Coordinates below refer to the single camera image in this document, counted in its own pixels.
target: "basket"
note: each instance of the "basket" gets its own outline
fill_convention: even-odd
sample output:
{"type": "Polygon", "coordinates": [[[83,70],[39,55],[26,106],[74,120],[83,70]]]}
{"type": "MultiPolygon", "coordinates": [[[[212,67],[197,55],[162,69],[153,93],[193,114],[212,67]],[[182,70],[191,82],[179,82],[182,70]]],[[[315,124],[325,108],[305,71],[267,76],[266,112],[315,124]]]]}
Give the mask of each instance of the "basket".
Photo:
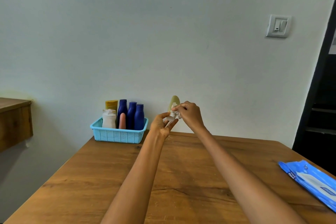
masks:
{"type": "Polygon", "coordinates": [[[96,141],[140,143],[148,124],[148,118],[145,118],[145,125],[142,130],[102,128],[102,124],[103,118],[99,118],[90,125],[96,141]]]}

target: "table top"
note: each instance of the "table top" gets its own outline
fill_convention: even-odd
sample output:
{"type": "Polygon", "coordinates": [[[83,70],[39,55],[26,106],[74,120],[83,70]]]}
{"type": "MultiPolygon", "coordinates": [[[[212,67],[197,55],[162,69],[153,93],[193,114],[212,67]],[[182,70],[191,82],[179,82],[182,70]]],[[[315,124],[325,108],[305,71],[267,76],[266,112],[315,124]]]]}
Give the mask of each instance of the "table top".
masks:
{"type": "MultiPolygon", "coordinates": [[[[276,141],[216,139],[309,223],[336,223],[336,214],[277,164],[299,161],[304,159],[302,156],[276,141]]],[[[91,138],[5,224],[100,223],[140,149],[141,144],[97,142],[91,138]]],[[[166,139],[145,223],[175,221],[249,223],[194,134],[173,132],[166,139]]]]}
{"type": "Polygon", "coordinates": [[[0,113],[6,112],[15,108],[30,105],[30,100],[13,99],[13,98],[0,98],[0,113]]]}

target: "white switch panel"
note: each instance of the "white switch panel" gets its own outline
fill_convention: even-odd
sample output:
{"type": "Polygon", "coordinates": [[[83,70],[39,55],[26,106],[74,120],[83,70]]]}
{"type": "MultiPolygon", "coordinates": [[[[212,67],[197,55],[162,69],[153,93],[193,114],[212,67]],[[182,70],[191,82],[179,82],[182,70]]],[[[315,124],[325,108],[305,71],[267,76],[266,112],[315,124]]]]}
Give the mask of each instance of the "white switch panel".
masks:
{"type": "Polygon", "coordinates": [[[266,36],[287,38],[292,26],[292,16],[274,15],[269,17],[266,36]]]}

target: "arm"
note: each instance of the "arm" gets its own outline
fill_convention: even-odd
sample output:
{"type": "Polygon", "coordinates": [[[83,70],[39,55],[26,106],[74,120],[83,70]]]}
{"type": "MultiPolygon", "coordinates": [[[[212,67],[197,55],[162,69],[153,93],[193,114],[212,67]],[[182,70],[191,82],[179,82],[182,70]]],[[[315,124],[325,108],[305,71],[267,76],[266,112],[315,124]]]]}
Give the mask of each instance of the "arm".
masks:
{"type": "Polygon", "coordinates": [[[185,123],[210,153],[216,167],[251,223],[306,223],[294,209],[221,147],[205,128],[197,105],[185,102],[172,109],[172,111],[176,110],[179,110],[185,123]]]}
{"type": "Polygon", "coordinates": [[[158,167],[164,140],[178,119],[163,122],[170,112],[154,119],[140,153],[126,179],[114,197],[101,224],[143,223],[147,212],[154,177],[158,167]]]}

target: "wet wipes package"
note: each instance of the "wet wipes package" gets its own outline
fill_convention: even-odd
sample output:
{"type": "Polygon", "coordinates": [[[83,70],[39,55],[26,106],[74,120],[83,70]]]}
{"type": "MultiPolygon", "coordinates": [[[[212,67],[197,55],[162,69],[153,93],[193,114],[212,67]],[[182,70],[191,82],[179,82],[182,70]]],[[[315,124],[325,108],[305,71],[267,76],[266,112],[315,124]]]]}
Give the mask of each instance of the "wet wipes package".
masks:
{"type": "Polygon", "coordinates": [[[279,162],[291,178],[336,212],[336,180],[310,165],[307,161],[279,162]]]}

